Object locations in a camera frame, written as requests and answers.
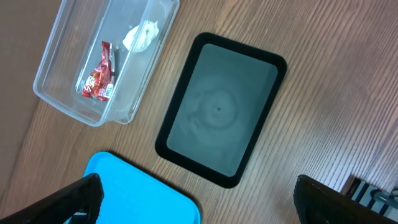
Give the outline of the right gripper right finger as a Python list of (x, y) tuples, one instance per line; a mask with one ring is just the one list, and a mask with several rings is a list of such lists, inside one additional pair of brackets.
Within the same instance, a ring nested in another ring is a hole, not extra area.
[(397, 224), (307, 175), (297, 177), (294, 205), (306, 224)]

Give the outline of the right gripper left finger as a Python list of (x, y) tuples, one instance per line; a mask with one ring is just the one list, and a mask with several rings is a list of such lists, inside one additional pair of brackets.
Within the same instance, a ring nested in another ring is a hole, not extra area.
[(93, 173), (2, 218), (1, 223), (96, 223), (103, 199), (100, 176)]

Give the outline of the red snack wrapper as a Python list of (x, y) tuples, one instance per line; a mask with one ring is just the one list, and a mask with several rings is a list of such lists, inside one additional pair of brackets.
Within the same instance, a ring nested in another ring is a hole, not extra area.
[(109, 42), (101, 43), (101, 61), (90, 73), (83, 85), (82, 96), (100, 101), (108, 101), (114, 88), (115, 57), (113, 45)]

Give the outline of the white napkin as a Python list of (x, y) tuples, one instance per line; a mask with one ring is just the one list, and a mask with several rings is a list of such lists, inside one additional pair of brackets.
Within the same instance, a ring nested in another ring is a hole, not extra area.
[(134, 52), (143, 52), (151, 44), (151, 42), (157, 37), (159, 33), (158, 21), (152, 22), (145, 20), (144, 28), (140, 35), (138, 35), (139, 26), (131, 29), (123, 40), (123, 46), (128, 50), (131, 48), (133, 42), (137, 39)]

